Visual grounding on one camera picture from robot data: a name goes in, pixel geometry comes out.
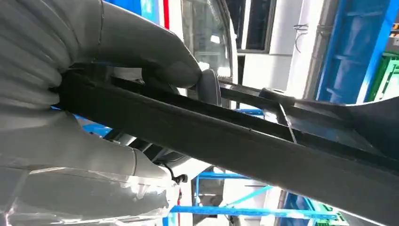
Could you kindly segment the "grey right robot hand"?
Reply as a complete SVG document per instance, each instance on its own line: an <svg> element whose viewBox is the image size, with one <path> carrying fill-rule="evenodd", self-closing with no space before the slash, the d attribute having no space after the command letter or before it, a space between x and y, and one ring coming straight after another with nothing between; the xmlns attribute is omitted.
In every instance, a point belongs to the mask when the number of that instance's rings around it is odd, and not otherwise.
<svg viewBox="0 0 399 226"><path fill-rule="evenodd" d="M196 86L221 105L215 73L173 32L102 0L0 3L0 223L120 225L161 218L178 198L163 168L129 146L86 133L53 109L75 63L143 68L153 87Z"/></svg>

